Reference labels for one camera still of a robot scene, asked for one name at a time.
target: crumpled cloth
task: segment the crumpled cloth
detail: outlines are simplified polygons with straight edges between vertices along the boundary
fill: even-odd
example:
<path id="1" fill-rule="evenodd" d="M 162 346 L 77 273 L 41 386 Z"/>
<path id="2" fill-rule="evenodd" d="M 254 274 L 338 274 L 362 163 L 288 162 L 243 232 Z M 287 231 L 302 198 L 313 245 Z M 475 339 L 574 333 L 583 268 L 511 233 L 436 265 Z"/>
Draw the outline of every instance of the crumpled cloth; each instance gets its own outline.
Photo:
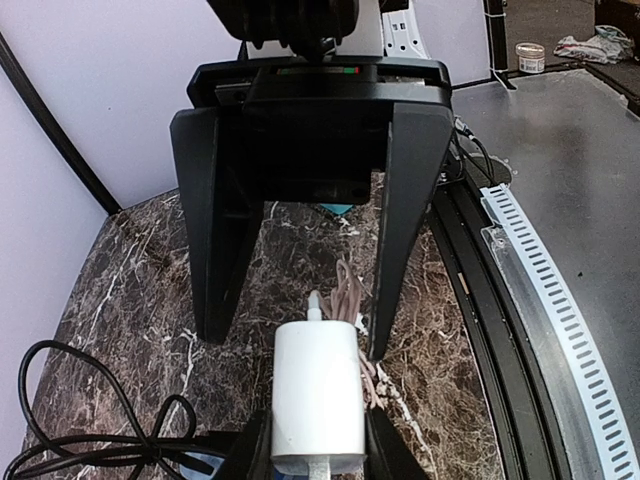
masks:
<path id="1" fill-rule="evenodd" d="M 618 63 L 633 58 L 633 39 L 610 25 L 596 26 L 596 35 L 586 42 L 564 37 L 553 51 L 559 57 L 570 57 L 596 63 Z"/>

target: white bracket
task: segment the white bracket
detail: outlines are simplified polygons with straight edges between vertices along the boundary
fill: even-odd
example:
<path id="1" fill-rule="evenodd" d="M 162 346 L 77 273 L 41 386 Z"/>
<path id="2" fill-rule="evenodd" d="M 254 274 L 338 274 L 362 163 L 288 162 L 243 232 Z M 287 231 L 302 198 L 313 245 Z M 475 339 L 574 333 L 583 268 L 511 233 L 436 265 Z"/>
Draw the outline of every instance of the white bracket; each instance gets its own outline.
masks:
<path id="1" fill-rule="evenodd" d="M 413 0 L 409 0 L 407 10 L 382 14 L 384 46 L 389 57 L 430 59 L 427 47 L 422 41 Z"/>

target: white cable connector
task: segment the white cable connector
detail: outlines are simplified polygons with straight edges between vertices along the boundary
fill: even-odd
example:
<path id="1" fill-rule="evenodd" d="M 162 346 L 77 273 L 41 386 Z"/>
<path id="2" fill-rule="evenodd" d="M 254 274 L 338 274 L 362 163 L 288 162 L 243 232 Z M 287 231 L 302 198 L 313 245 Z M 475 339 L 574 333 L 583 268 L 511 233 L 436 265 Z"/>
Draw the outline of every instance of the white cable connector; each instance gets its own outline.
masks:
<path id="1" fill-rule="evenodd" d="M 311 292 L 311 295 L 309 295 L 307 320 L 314 322 L 322 320 L 322 310 L 320 309 L 320 294 L 317 290 L 314 290 L 313 292 Z"/>

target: black metal rail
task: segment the black metal rail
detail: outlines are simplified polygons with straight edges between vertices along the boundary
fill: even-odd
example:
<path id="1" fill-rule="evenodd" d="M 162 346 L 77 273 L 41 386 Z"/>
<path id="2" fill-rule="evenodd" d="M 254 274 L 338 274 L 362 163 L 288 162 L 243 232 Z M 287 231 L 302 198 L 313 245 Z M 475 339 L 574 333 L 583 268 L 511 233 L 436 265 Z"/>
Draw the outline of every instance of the black metal rail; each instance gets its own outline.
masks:
<path id="1" fill-rule="evenodd" d="M 466 183 L 436 193 L 429 224 L 465 319 L 508 479 L 570 479 L 559 426 L 534 352 L 480 230 Z"/>
<path id="2" fill-rule="evenodd" d="M 38 95 L 33 84 L 29 81 L 7 41 L 0 33 L 0 65 L 7 74 L 33 117 L 36 119 L 51 143 L 62 155 L 84 186 L 91 192 L 109 215 L 118 213 L 122 208 L 109 190 L 100 181 L 91 167 L 87 164 L 73 142 L 69 139 L 51 111 Z"/>

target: bundled cable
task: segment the bundled cable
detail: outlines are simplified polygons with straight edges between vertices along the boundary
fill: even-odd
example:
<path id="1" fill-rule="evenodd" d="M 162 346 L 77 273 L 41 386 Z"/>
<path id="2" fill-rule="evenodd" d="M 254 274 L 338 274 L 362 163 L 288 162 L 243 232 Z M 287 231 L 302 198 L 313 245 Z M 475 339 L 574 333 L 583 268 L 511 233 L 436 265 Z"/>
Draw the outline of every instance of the bundled cable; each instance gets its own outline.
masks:
<path id="1" fill-rule="evenodd" d="M 55 349 L 74 356 L 78 360 L 88 363 L 103 375 L 109 385 L 114 389 L 120 404 L 123 406 L 129 424 L 133 428 L 135 436 L 125 435 L 73 435 L 57 439 L 49 438 L 35 419 L 35 415 L 27 398 L 27 373 L 31 361 L 38 352 L 44 349 Z M 16 457 L 7 467 L 4 480 L 21 480 L 38 478 L 47 473 L 56 472 L 65 468 L 78 465 L 93 467 L 135 467 L 129 476 L 130 480 L 139 477 L 145 466 L 159 465 L 169 478 L 183 479 L 167 461 L 176 462 L 185 467 L 211 475 L 213 469 L 206 463 L 193 458 L 187 453 L 204 453 L 223 456 L 214 449 L 198 445 L 193 435 L 196 431 L 196 414 L 193 407 L 181 395 L 168 397 L 158 412 L 155 424 L 150 435 L 145 434 L 140 422 L 127 398 L 122 386 L 113 373 L 92 356 L 81 352 L 64 343 L 54 340 L 45 340 L 33 345 L 25 354 L 20 364 L 18 377 L 18 395 L 20 407 L 27 420 L 29 428 L 33 431 L 40 444 L 31 447 Z M 167 413 L 174 402 L 180 404 L 187 414 L 187 432 L 181 438 L 161 438 L 160 430 L 167 417 Z M 69 447 L 93 446 L 93 450 L 74 452 Z M 51 452 L 58 458 L 41 461 L 35 465 L 25 467 L 27 463 L 33 463 L 38 456 L 45 452 Z"/>
<path id="2" fill-rule="evenodd" d="M 312 297 L 316 296 L 320 303 L 320 308 L 327 318 L 331 320 L 342 320 L 355 325 L 360 315 L 360 303 L 362 301 L 362 283 L 356 277 L 349 264 L 344 260 L 338 260 L 336 264 L 336 275 L 338 285 L 331 290 L 329 301 L 322 298 L 317 291 L 312 292 Z M 362 372 L 365 398 L 370 408 L 376 406 L 383 408 L 382 401 L 376 393 L 374 379 L 376 369 L 369 362 L 362 350 L 358 350 L 360 357 L 360 371 Z"/>

